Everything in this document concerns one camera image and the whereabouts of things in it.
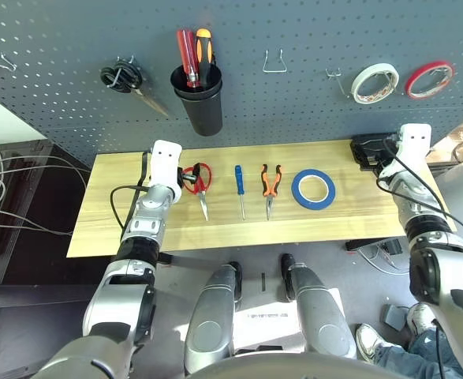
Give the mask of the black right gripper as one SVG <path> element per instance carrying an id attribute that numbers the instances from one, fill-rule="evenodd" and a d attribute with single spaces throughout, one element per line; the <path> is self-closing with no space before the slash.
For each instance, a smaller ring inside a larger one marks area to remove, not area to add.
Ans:
<path id="1" fill-rule="evenodd" d="M 374 140 L 367 144 L 367 159 L 374 171 L 381 171 L 394 160 L 398 151 L 396 142 L 390 138 Z"/>

